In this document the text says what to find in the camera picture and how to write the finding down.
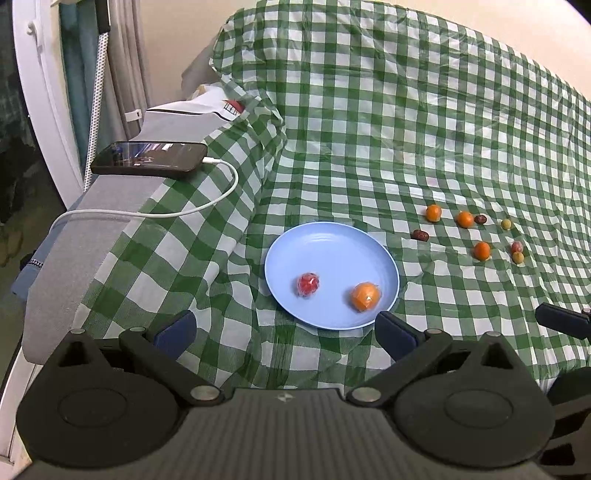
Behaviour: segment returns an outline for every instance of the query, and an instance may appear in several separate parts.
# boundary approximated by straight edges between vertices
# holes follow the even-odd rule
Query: white door frame
[[[41,153],[69,208],[82,194],[82,174],[66,88],[58,6],[13,0],[12,26],[22,91]]]

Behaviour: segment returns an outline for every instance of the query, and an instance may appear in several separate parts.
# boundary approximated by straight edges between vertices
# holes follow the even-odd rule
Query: curtain
[[[60,4],[60,27],[70,114],[80,155],[80,166],[83,171],[88,151],[90,112],[92,110],[99,38],[93,0],[82,0],[73,5]],[[112,115],[110,111],[112,105],[109,105],[107,101],[110,90],[113,91],[113,85],[110,76],[106,74],[98,151],[115,140],[124,139],[121,117],[118,112],[117,116]]]
[[[111,33],[108,56],[119,111],[125,119],[125,112],[139,109],[143,117],[150,101],[140,50],[141,26],[137,3],[136,0],[109,0],[109,9]],[[142,120],[123,121],[127,138],[135,137],[141,125]]]
[[[135,0],[109,0],[109,9],[111,33],[97,151],[114,141],[136,136],[141,120],[127,122],[125,113],[139,109],[143,115],[148,105],[144,68],[139,52]],[[70,112],[81,167],[84,170],[98,50],[94,1],[60,4],[60,24]]]

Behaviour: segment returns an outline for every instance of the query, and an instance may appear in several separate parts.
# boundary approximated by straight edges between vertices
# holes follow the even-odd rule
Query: red date
[[[429,240],[429,234],[417,228],[413,233],[411,233],[410,238],[413,240],[419,240],[421,242],[427,242]]]

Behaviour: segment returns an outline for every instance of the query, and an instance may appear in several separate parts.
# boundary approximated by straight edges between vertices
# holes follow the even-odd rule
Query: white wall
[[[137,0],[152,104],[181,98],[182,71],[237,9],[255,0]],[[478,30],[591,99],[591,27],[566,0],[397,0]]]

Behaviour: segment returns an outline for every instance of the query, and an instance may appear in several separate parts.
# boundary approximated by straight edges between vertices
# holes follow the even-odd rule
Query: orange
[[[381,294],[379,288],[370,282],[357,285],[351,292],[351,303],[360,312],[372,309],[378,303]]]
[[[425,212],[425,218],[430,222],[438,222],[441,220],[441,207],[439,205],[429,205],[427,207],[427,211]]]
[[[488,257],[491,256],[491,246],[489,244],[487,244],[486,242],[478,242],[474,246],[474,256],[478,260],[482,260],[482,261],[488,259]]]
[[[462,228],[470,228],[474,225],[474,216],[470,212],[460,212],[457,214],[456,222]]]

